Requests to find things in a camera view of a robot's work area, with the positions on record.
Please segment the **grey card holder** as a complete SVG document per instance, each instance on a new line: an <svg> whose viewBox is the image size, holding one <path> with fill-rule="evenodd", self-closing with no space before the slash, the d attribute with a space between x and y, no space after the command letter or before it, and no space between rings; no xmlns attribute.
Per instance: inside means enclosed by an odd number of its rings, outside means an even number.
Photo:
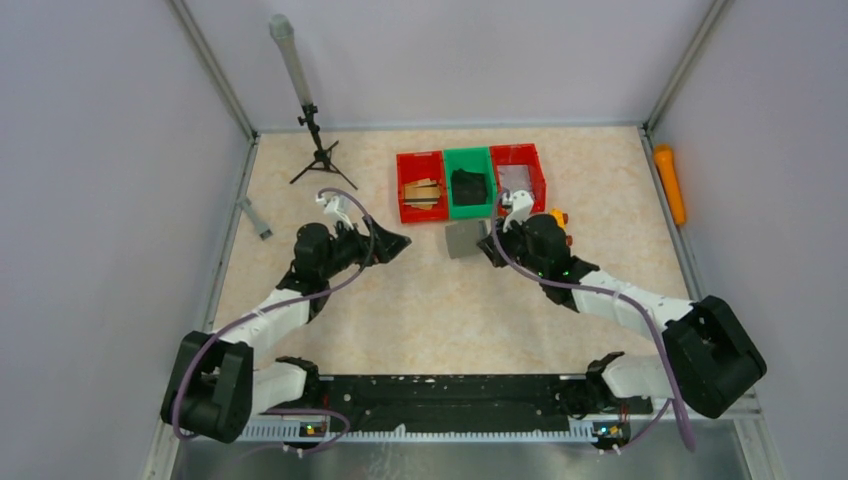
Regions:
<svg viewBox="0 0 848 480"><path fill-rule="evenodd" d="M468 258L483 253L478 243L488 234L483 219L467 219L445 227L448 257L452 260Z"/></svg>

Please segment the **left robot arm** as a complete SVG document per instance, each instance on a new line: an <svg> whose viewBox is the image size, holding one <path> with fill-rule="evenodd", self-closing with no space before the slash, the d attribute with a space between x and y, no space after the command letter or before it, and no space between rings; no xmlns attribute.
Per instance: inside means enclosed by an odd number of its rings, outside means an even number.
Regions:
<svg viewBox="0 0 848 480"><path fill-rule="evenodd" d="M342 221L329 229L307 223L296 233L293 260L257 307L214 331L192 331L180 342L160 418L182 438L202 436L231 443L249 419L297 401L317 373L309 361L279 359L255 369L254 361L323 310L331 279L350 267L359 272L387 264L410 237L390 232L370 217L367 231Z"/></svg>

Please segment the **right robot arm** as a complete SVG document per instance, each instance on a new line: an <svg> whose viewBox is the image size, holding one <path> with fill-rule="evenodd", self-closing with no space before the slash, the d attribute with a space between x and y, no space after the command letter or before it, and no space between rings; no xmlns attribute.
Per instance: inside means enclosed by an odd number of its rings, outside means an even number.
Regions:
<svg viewBox="0 0 848 480"><path fill-rule="evenodd" d="M710 419L726 412L768 371L728 302L660 295L619 280L573 254L550 214L524 222L498 218L477 243L496 268L511 267L539 284L554 304L611 320L651 341L651 355L607 355L595 365L615 398L668 399Z"/></svg>

